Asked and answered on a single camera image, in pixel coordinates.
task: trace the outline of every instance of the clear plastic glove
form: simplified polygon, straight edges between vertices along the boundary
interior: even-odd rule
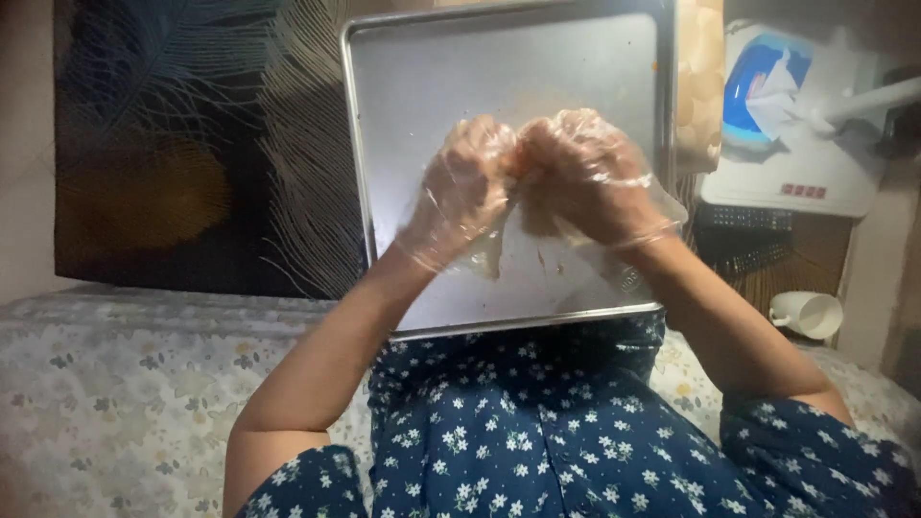
[[[506,209],[516,144],[515,131],[489,115],[457,123],[428,164],[413,216],[393,244],[441,271]]]
[[[662,190],[640,148],[594,110],[537,119],[519,138],[522,167],[529,170],[522,189],[526,230],[571,235],[563,228],[568,222],[622,249],[669,235],[681,220],[683,207]],[[660,203],[652,203],[651,194]]]

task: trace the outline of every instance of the dark canvas artwork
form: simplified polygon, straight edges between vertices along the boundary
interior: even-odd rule
[[[336,299],[365,267],[345,2],[56,0],[56,273]]]

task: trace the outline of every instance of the baking sheet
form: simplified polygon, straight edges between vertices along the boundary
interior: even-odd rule
[[[670,178],[675,8],[671,0],[464,6],[350,21],[344,83],[371,262],[409,214],[450,127],[491,113],[518,127],[595,108]],[[569,249],[505,232],[501,276],[439,276],[395,338],[558,324],[658,308],[635,272],[601,247]]]

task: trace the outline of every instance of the bed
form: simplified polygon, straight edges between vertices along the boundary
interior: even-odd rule
[[[224,451],[247,398],[331,304],[83,288],[0,308],[0,515],[220,516]],[[921,402],[804,347],[857,427],[921,459]],[[651,385],[714,440],[722,396],[682,336]],[[367,388],[332,439],[371,464]]]

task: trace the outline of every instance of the white mug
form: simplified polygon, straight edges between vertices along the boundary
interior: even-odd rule
[[[831,295],[812,291],[788,291],[771,299],[771,324],[785,325],[793,331],[823,340],[834,335],[845,312],[841,302]]]

